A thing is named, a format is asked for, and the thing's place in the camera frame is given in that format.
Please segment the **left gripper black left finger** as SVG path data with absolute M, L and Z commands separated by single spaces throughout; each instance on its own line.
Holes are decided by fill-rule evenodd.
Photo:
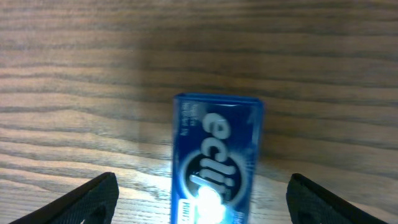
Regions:
M 105 172 L 10 224 L 111 224 L 118 198 L 116 175 Z

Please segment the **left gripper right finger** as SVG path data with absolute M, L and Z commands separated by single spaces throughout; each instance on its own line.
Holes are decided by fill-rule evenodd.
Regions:
M 292 174 L 286 193 L 293 224 L 387 224 L 302 174 Z

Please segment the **blue Eclipse gum pack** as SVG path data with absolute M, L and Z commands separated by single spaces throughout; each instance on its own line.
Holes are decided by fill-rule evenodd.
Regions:
M 247 223 L 263 102 L 180 93 L 173 106 L 171 224 Z

